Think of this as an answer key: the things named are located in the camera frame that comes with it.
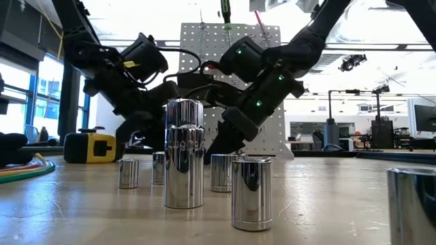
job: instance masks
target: green hose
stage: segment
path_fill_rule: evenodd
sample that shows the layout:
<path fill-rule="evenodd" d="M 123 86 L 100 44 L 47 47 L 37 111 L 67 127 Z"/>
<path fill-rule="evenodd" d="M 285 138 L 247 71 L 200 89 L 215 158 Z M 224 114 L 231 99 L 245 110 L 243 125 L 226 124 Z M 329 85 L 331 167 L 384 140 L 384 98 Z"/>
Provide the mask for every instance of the green hose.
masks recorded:
<path fill-rule="evenodd" d="M 46 166 L 42 167 L 41 170 L 32 171 L 32 172 L 25 173 L 25 174 L 17 174 L 14 176 L 0 177 L 0 184 L 12 182 L 12 181 L 17 181 L 17 180 L 24 180 L 27 178 L 33 178 L 36 176 L 47 174 L 47 173 L 53 172 L 55 170 L 55 167 L 56 166 L 54 165 L 54 163 L 52 163 L 51 161 L 47 161 Z"/>

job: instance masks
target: pegboard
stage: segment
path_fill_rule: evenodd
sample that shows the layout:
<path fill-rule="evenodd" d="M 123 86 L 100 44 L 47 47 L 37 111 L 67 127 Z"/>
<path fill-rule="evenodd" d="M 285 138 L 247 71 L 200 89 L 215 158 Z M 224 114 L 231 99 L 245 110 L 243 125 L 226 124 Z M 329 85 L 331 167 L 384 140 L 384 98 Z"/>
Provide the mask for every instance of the pegboard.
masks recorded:
<path fill-rule="evenodd" d="M 224 30 L 224 24 L 182 23 L 181 48 L 190 50 L 199 55 L 202 61 L 219 59 L 233 42 L 244 36 L 249 36 L 263 49 L 280 45 L 280 28 L 265 26 L 266 35 L 258 25 L 232 24 L 230 36 Z M 186 72 L 197 66 L 197 61 L 188 54 L 180 55 L 179 71 Z M 245 84 L 237 76 L 225 76 L 217 70 L 206 70 L 206 74 L 213 74 L 214 79 L 227 82 L 239 89 L 246 89 Z M 222 121 L 222 108 L 204 109 L 205 143 L 208 148 L 217 135 L 218 120 Z M 252 142 L 245 142 L 244 151 L 248 154 L 270 154 L 275 156 L 291 157 L 292 153 L 284 145 L 285 142 L 285 115 L 283 102 L 274 114 L 260 127 L 259 135 Z"/>

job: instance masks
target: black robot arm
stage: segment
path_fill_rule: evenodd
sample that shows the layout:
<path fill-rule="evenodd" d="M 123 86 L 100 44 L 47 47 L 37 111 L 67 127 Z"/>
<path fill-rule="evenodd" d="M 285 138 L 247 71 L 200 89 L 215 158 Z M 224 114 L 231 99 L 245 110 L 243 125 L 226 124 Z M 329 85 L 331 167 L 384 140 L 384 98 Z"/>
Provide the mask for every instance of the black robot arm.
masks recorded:
<path fill-rule="evenodd" d="M 142 131 L 146 144 L 164 149 L 164 109 L 167 100 L 178 97 L 175 82 L 164 82 L 149 91 L 145 81 L 153 74 L 165 72 L 167 61 L 154 44 L 152 36 L 142 33 L 122 53 L 102 46 L 91 26 L 88 11 L 79 0 L 52 0 L 63 27 L 65 60 L 86 78 L 84 92 L 101 93 L 114 107 L 114 113 L 126 121 L 116 130 L 120 142 Z"/>
<path fill-rule="evenodd" d="M 436 32 L 430 28 L 436 22 L 436 10 L 427 0 L 395 0 L 409 12 L 435 49 Z M 289 44 L 263 51 L 248 37 L 236 42 L 223 55 L 218 67 L 224 74 L 236 74 L 241 80 L 252 84 L 221 115 L 218 135 L 208 149 L 205 162 L 214 153 L 231 153 L 244 147 L 244 140 L 252 141 L 258 127 L 274 112 L 277 106 L 291 93 L 299 97 L 304 93 L 302 84 L 294 78 L 304 76 L 320 59 L 326 39 L 350 4 L 351 0 L 325 0 L 317 5 L 312 21 L 303 28 Z M 225 93 L 217 87 L 208 94 L 226 100 Z"/>

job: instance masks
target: metal cylinder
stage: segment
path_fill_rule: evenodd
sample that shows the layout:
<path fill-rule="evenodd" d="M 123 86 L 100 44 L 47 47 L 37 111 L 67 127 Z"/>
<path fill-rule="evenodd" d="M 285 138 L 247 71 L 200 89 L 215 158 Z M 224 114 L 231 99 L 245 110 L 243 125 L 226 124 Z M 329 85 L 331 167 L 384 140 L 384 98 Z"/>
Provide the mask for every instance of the metal cylinder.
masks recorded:
<path fill-rule="evenodd" d="M 388 169 L 392 245 L 436 241 L 436 169 Z"/>
<path fill-rule="evenodd" d="M 203 205 L 203 106 L 186 99 L 168 105 L 164 203 L 168 208 L 197 208 Z"/>
<path fill-rule="evenodd" d="M 118 186 L 120 189 L 132 189 L 138 187 L 138 160 L 121 160 L 119 171 Z"/>
<path fill-rule="evenodd" d="M 211 156 L 211 191 L 232 191 L 233 161 L 236 155 L 213 154 Z"/>
<path fill-rule="evenodd" d="M 271 228 L 271 160 L 238 159 L 233 162 L 232 225 L 244 231 Z"/>
<path fill-rule="evenodd" d="M 153 153 L 153 168 L 151 170 L 151 184 L 164 184 L 165 152 Z"/>
<path fill-rule="evenodd" d="M 167 128 L 183 125 L 203 126 L 203 105 L 193 99 L 173 99 L 166 108 Z"/>

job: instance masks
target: wooden table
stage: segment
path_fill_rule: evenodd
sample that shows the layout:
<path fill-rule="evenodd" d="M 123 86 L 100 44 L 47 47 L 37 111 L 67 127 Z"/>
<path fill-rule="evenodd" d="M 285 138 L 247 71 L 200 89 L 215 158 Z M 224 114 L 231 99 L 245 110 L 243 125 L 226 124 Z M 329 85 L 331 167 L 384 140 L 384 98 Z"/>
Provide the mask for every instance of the wooden table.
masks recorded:
<path fill-rule="evenodd" d="M 192 210 L 164 207 L 151 186 L 151 158 L 140 159 L 137 189 L 117 187 L 116 163 L 55 161 L 55 172 L 0 185 L 0 244 L 354 244 L 387 245 L 385 169 L 401 163 L 366 159 L 275 159 L 273 226 L 249 233 L 231 226 L 228 193 L 209 190 Z"/>

